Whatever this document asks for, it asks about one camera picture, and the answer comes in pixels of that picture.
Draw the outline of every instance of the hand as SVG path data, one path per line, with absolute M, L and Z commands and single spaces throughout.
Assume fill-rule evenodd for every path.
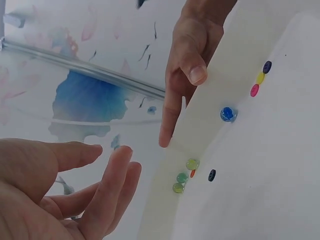
M 183 13 L 173 31 L 165 73 L 165 98 L 159 144 L 166 148 L 181 112 L 198 85 L 207 79 L 207 66 L 223 36 L 223 24 L 196 14 Z
M 58 172 L 91 164 L 102 151 L 80 142 L 1 139 L 0 239 L 101 240 L 110 234 L 141 173 L 129 147 L 113 152 L 100 182 L 71 195 L 45 196 Z M 83 211 L 79 219 L 66 219 Z

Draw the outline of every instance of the navy blue bead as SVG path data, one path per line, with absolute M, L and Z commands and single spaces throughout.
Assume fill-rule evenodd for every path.
M 216 176 L 216 170 L 212 169 L 208 177 L 209 182 L 212 182 L 215 179 L 215 176 Z
M 264 66 L 263 66 L 262 72 L 263 72 L 264 74 L 269 73 L 270 70 L 271 70 L 271 67 L 272 67 L 272 62 L 271 62 L 271 61 L 267 61 L 267 62 L 264 64 Z
M 224 122 L 234 122 L 238 116 L 238 111 L 231 107 L 224 107 L 220 112 L 220 117 Z

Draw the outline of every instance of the white foam board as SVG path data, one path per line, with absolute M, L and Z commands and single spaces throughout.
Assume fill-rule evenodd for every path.
M 139 240 L 319 236 L 318 12 L 315 0 L 239 3 L 154 177 Z M 235 123 L 221 121 L 225 106 L 239 109 Z M 201 164 L 178 195 L 172 185 L 188 158 Z

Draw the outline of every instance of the metal rail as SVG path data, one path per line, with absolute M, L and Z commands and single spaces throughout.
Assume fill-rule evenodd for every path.
M 117 72 L 110 71 L 103 67 L 85 62 L 82 60 L 56 54 L 41 48 L 28 46 L 2 38 L 0 40 L 1 51 L 11 51 L 25 56 L 30 56 L 42 61 L 46 61 L 72 71 L 90 76 L 101 81 L 105 81 L 116 86 L 132 90 L 134 92 L 163 101 L 165 90 L 154 85 L 146 84 L 139 80 L 129 78 Z

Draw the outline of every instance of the light green marble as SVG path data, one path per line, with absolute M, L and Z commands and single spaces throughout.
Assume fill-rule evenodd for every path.
M 176 194 L 182 194 L 185 190 L 185 187 L 181 183 L 176 182 L 175 184 L 173 184 L 172 190 Z
M 199 164 L 200 164 L 200 161 L 199 160 L 196 160 L 196 159 L 193 159 L 193 158 L 190 158 L 185 166 L 188 170 L 192 171 L 192 170 L 197 170 L 198 167 L 199 167 Z

